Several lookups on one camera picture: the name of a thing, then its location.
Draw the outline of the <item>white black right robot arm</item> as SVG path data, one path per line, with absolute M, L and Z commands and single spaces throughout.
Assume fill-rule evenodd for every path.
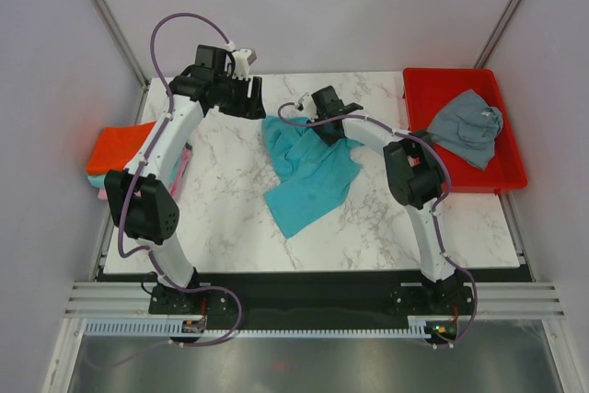
M 353 140 L 383 157 L 389 191 L 406 209 L 417 241 L 423 306 L 435 314 L 445 312 L 458 292 L 458 268 L 445 246 L 441 220 L 449 173 L 434 151 L 432 137 L 368 116 L 361 105 L 344 103 L 332 86 L 312 93 L 309 101 L 315 106 L 310 122 L 322 141 Z

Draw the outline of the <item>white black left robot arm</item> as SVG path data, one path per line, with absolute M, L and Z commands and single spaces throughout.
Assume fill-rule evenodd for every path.
M 105 177 L 120 257 L 145 253 L 159 283 L 172 288 L 170 303 L 182 313 L 199 308 L 202 291 L 191 284 L 196 271 L 179 243 L 179 207 L 167 186 L 189 136 L 209 110 L 248 120 L 265 118 L 262 80 L 250 73 L 256 58 L 253 50 L 233 43 L 198 46 L 194 63 L 163 83 L 167 107 L 138 152 L 122 170 Z

